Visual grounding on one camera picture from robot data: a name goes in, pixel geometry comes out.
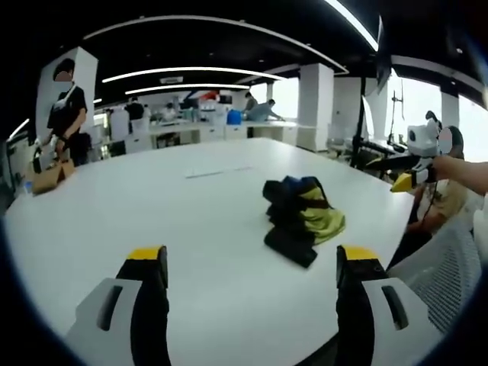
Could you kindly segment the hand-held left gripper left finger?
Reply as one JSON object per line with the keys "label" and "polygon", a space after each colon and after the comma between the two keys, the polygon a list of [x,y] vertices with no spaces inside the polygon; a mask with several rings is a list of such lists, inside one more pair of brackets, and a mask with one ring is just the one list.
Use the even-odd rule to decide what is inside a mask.
{"label": "hand-held left gripper left finger", "polygon": [[85,365],[168,365],[165,246],[133,250],[75,310],[66,344]]}

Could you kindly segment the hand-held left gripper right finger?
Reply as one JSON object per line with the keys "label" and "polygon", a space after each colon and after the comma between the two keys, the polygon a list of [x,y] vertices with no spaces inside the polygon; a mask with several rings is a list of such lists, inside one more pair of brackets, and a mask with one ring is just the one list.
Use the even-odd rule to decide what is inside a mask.
{"label": "hand-held left gripper right finger", "polygon": [[417,365],[441,340],[427,305],[377,255],[338,246],[337,365]]}

